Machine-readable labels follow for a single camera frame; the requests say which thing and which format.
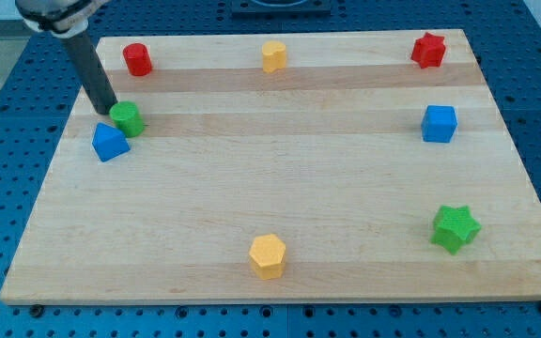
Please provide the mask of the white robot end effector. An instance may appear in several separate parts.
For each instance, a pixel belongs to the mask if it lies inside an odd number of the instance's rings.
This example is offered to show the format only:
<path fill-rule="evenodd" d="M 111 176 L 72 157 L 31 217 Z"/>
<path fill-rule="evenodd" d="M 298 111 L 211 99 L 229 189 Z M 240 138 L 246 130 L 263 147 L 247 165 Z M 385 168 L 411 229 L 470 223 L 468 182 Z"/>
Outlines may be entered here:
<path fill-rule="evenodd" d="M 16 0 L 25 25 L 35 32 L 51 32 L 57 38 L 83 33 L 88 19 L 110 0 Z"/>

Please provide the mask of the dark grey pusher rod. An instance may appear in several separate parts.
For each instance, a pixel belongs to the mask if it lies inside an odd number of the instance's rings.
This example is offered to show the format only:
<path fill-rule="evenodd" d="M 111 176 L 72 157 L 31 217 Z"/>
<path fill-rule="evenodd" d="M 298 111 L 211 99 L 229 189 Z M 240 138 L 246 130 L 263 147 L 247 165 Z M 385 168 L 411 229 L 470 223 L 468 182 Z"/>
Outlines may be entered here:
<path fill-rule="evenodd" d="M 108 115 L 117 98 L 90 36 L 84 31 L 61 42 L 96 113 Z"/>

